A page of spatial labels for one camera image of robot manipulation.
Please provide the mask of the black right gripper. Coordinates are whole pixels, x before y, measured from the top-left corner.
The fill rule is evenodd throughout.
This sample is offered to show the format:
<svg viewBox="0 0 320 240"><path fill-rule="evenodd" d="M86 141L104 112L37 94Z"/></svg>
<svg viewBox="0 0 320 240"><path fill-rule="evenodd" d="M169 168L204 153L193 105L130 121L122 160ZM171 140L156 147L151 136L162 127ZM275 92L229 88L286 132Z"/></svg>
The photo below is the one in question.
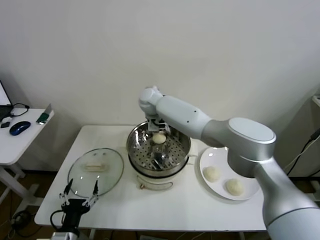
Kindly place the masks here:
<svg viewBox="0 0 320 240"><path fill-rule="evenodd" d="M163 119L160 119L158 121L158 124L159 124L159 130L163 132L163 134L165 136L164 141L166 142L169 139L171 128ZM153 136L150 138L149 144L150 144L150 146L154 146Z"/></svg>

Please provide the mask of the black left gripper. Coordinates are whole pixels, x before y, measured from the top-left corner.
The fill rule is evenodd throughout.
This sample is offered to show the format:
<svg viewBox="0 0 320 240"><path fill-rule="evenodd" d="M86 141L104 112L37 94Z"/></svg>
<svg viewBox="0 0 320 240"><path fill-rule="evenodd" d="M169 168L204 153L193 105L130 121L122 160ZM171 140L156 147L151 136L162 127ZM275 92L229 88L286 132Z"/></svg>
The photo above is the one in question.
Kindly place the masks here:
<svg viewBox="0 0 320 240"><path fill-rule="evenodd" d="M87 200L69 200L68 195L72 184L73 179L68 182L63 192L59 194L62 211L65 213L64 220L60 228L62 232L76 232L78 230L82 215L88 213L90 208L93 207L99 199L98 180L95 181L92 195Z"/></svg>

